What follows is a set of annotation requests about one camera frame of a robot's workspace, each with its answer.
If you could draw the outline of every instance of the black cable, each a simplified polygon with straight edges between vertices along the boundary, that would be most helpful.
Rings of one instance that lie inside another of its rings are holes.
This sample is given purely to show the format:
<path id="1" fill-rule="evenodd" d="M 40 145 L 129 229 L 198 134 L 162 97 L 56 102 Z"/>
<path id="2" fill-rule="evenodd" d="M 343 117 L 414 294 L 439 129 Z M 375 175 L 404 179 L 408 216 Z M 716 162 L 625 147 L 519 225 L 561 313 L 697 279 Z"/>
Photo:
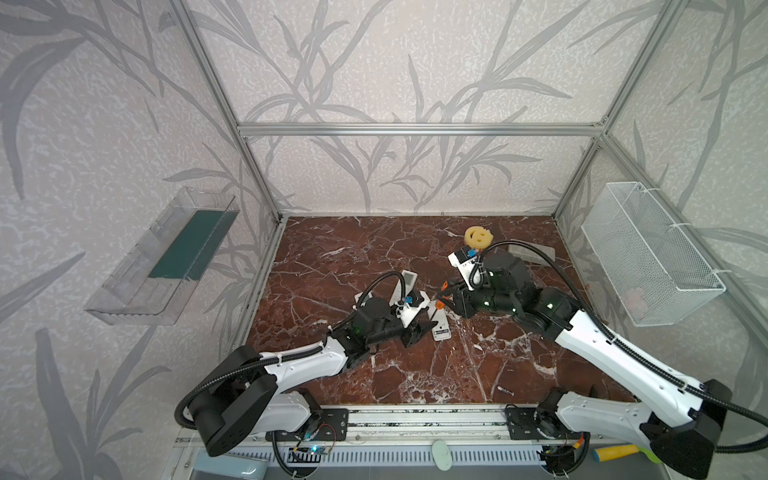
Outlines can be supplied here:
<path id="1" fill-rule="evenodd" d="M 290 475 L 291 478 L 307 478 L 310 475 L 312 475 L 315 472 L 315 470 L 317 470 L 317 467 L 315 467 L 312 469 L 311 472 L 307 473 L 306 475 L 299 475 L 299 471 L 296 469 L 291 471 L 288 467 L 288 464 L 286 464 L 285 461 L 283 460 L 283 456 L 280 454 L 280 450 L 277 448 L 277 432 L 272 432 L 272 451 L 275 453 L 275 460 L 277 460 L 277 464 L 280 466 L 283 472 Z"/>
<path id="2" fill-rule="evenodd" d="M 323 346 L 318 345 L 305 352 L 290 353 L 289 355 L 284 355 L 282 361 L 289 362 L 291 360 L 302 359 L 307 356 L 312 356 L 312 355 L 315 355 L 316 353 L 320 353 L 322 350 L 323 350 Z M 212 379 L 204 380 L 198 386 L 193 388 L 191 392 L 186 394 L 184 398 L 182 398 L 181 401 L 178 403 L 178 405 L 176 405 L 176 410 L 174 410 L 174 418 L 176 419 L 176 423 L 178 423 L 179 425 L 183 426 L 186 429 L 197 430 L 197 427 L 195 426 L 194 422 L 192 420 L 189 420 L 186 416 L 184 416 L 184 409 L 187 408 L 190 405 L 190 403 L 192 403 L 192 400 L 194 400 L 195 397 L 197 397 L 202 392 L 208 390 L 210 387 L 216 385 L 219 382 L 223 382 L 225 380 L 231 379 L 233 377 L 242 375 L 247 372 L 251 372 L 255 369 L 259 369 L 267 365 L 274 365 L 279 361 L 280 359 L 278 357 L 272 356 L 269 358 L 257 360 L 256 362 L 249 363 L 248 365 L 245 365 L 245 366 L 241 366 L 238 369 L 213 377 Z"/>
<path id="3" fill-rule="evenodd" d="M 473 283 L 473 286 L 475 286 L 474 285 L 475 274 L 478 272 L 480 266 L 482 265 L 482 261 L 485 258 L 485 254 L 489 250 L 496 248 L 500 245 L 519 245 L 520 247 L 527 248 L 531 252 L 536 253 L 542 259 L 544 259 L 544 261 L 547 262 L 549 266 L 551 266 L 554 269 L 554 271 L 560 276 L 560 278 L 563 279 L 565 284 L 568 285 L 568 288 L 573 293 L 574 297 L 578 301 L 581 308 L 587 313 L 589 318 L 592 320 L 592 323 L 594 323 L 594 325 L 603 333 L 603 335 L 605 335 L 608 341 L 612 342 L 614 345 L 619 347 L 619 349 L 622 352 L 632 357 L 635 361 L 640 363 L 642 366 L 649 369 L 651 372 L 656 373 L 658 376 L 667 380 L 669 383 L 675 385 L 678 389 L 682 389 L 683 391 L 688 392 L 692 395 L 695 395 L 702 400 L 705 400 L 709 403 L 713 403 L 714 405 L 717 405 L 721 408 L 729 410 L 730 412 L 736 413 L 737 415 L 741 415 L 742 417 L 748 418 L 750 420 L 758 422 L 759 424 L 765 427 L 768 427 L 768 418 L 766 418 L 765 416 L 757 412 L 753 412 L 752 410 L 745 409 L 744 407 L 736 405 L 735 403 L 726 402 L 725 400 L 718 399 L 717 397 L 712 396 L 709 393 L 704 392 L 702 389 L 699 389 L 695 386 L 687 385 L 683 380 L 678 379 L 676 376 L 670 374 L 669 372 L 665 371 L 659 366 L 654 365 L 644 356 L 635 352 L 634 349 L 632 349 L 632 347 L 622 342 L 621 339 L 616 338 L 614 333 L 611 332 L 611 330 L 600 321 L 600 319 L 598 318 L 598 315 L 595 313 L 595 311 L 592 309 L 589 303 L 587 303 L 587 300 L 584 298 L 583 295 L 581 295 L 581 292 L 579 291 L 579 289 L 574 285 L 573 281 L 571 281 L 571 279 L 568 278 L 568 275 L 565 274 L 563 269 L 560 268 L 560 266 L 557 265 L 554 262 L 554 260 L 549 257 L 549 255 L 542 252 L 538 248 L 534 247 L 530 243 L 521 242 L 520 240 L 503 240 L 501 242 L 493 243 L 491 246 L 483 250 L 478 255 L 478 260 L 475 263 L 475 266 L 472 268 L 472 273 L 470 273 L 469 275 L 469 281 Z M 483 275 L 482 275 L 482 271 L 480 270 L 479 285 L 482 285 L 482 284 L 483 284 Z M 768 434 L 766 434 L 761 439 L 755 440 L 754 442 L 749 442 L 742 445 L 718 445 L 717 447 L 715 447 L 715 452 L 717 453 L 749 453 L 749 452 L 756 452 L 758 450 L 762 450 L 766 447 L 768 447 Z"/>
<path id="4" fill-rule="evenodd" d="M 376 288 L 376 285 L 379 285 L 382 280 L 390 276 L 397 276 L 398 280 L 400 280 L 400 300 L 404 300 L 406 298 L 406 279 L 403 278 L 402 273 L 393 270 L 391 272 L 383 273 L 379 278 L 373 280 L 373 283 L 368 285 L 368 288 L 363 290 L 362 295 L 357 299 L 357 307 L 360 308 L 362 303 L 366 301 L 368 294 L 371 293 L 371 290 Z"/>

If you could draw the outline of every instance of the red marble surface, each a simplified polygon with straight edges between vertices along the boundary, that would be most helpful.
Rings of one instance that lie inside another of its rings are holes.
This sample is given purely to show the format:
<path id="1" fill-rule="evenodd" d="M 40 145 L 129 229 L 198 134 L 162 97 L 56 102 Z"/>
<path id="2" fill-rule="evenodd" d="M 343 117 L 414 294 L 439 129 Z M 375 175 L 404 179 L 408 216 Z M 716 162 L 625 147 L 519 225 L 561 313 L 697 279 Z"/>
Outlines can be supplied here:
<path id="1" fill-rule="evenodd" d="M 276 351 L 323 338 L 350 311 L 353 297 L 388 270 L 417 272 L 417 287 L 432 296 L 457 275 L 446 258 L 464 245 L 465 230 L 481 225 L 496 240 L 555 248 L 558 263 L 581 287 L 549 217 L 305 217 L 290 219 L 248 343 Z M 539 286 L 567 287 L 550 267 L 529 264 Z M 377 296 L 389 299 L 396 279 Z M 356 369 L 308 382 L 320 404 L 541 401 L 553 386 L 601 398 L 631 395 L 580 356 L 507 316 L 449 315 L 452 338 L 432 334 L 405 349 L 391 340 Z"/>

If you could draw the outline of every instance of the leaf pattern wallpaper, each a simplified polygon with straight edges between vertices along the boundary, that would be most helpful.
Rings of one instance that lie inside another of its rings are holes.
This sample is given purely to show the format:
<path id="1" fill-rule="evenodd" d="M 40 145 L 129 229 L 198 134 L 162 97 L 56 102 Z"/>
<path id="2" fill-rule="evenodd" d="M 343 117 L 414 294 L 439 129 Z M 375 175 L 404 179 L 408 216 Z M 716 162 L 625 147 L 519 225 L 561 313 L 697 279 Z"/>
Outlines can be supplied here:
<path id="1" fill-rule="evenodd" d="M 0 1 L 0 478 L 156 478 L 275 223 L 164 2 Z M 89 296 L 178 189 L 241 212 L 174 326 Z"/>
<path id="2" fill-rule="evenodd" d="M 458 123 L 599 121 L 662 1 L 189 4 L 240 122 Z M 249 138 L 293 214 L 549 214 L 587 142 Z"/>
<path id="3" fill-rule="evenodd" d="M 683 212 L 755 298 L 768 306 L 765 215 L 768 2 L 690 1 L 611 134 Z M 722 299 L 674 326 L 636 328 L 581 224 L 607 181 L 626 181 L 598 155 L 558 225 L 593 303 L 622 335 L 733 401 L 768 414 L 768 354 Z M 720 442 L 754 440 L 758 425 L 730 415 Z M 761 478 L 768 454 L 717 455 L 711 478 Z"/>

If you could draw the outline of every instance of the vent grille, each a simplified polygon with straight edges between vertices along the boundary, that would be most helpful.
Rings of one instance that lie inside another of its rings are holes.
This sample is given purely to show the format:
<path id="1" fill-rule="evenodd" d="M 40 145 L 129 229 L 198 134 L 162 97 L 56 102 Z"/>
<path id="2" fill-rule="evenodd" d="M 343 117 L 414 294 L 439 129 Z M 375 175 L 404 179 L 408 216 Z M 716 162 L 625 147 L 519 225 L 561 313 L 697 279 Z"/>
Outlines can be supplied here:
<path id="1" fill-rule="evenodd" d="M 538 445 L 451 445 L 450 449 L 453 465 L 544 464 L 537 455 L 541 451 Z M 308 466 L 293 461 L 290 447 L 281 447 L 280 452 L 286 464 Z M 277 466 L 272 447 L 242 447 L 232 449 L 229 454 L 267 460 L 270 467 Z M 298 453 L 297 456 L 306 461 L 314 455 Z M 329 455 L 323 455 L 320 463 L 333 467 L 419 467 L 435 464 L 430 445 L 337 446 Z"/>

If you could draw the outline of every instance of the wire mesh basket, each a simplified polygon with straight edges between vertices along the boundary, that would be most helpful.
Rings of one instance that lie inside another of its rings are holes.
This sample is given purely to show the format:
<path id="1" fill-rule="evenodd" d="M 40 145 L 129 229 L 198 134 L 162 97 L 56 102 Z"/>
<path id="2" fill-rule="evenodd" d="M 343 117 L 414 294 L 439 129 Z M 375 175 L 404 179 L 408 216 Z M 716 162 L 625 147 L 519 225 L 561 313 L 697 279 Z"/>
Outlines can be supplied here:
<path id="1" fill-rule="evenodd" d="M 672 325 L 725 291 L 639 182 L 606 184 L 581 229 L 636 326 Z"/>

